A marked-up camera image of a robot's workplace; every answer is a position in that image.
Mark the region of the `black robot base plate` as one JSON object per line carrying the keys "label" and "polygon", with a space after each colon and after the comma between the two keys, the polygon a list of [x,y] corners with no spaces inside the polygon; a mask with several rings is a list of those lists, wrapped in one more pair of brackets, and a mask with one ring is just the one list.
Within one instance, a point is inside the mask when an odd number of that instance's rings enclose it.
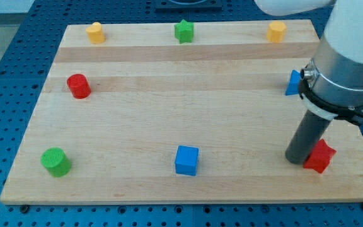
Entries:
{"label": "black robot base plate", "polygon": [[155,0],[155,12],[222,9],[223,0]]}

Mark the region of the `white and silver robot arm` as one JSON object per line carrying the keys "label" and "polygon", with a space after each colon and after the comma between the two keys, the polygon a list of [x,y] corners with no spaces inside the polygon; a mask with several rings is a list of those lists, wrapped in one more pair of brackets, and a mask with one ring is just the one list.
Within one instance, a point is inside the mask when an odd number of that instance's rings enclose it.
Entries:
{"label": "white and silver robot arm", "polygon": [[363,1],[256,0],[266,14],[286,16],[332,6],[314,56],[301,70],[304,120],[363,123]]}

